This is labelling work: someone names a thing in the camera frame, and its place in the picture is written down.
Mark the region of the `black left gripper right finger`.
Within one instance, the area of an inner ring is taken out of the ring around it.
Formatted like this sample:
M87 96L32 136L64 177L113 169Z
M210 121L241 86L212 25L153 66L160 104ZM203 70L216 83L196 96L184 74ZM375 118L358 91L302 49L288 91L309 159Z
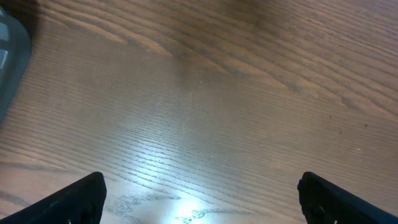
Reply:
M302 213L311 224L397 224L397 217L314 174L298 182Z

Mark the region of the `grey plastic basket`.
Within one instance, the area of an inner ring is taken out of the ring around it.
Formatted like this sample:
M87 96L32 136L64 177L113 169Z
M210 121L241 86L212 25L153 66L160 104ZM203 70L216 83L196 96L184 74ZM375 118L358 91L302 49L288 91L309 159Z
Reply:
M1 9L1 119L29 64L32 43L25 27Z

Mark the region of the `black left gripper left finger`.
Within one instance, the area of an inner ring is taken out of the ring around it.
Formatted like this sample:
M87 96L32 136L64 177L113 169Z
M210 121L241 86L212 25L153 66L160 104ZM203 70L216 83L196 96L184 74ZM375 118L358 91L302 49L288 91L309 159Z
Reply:
M1 224L99 224L106 193L103 174L93 172L1 219Z

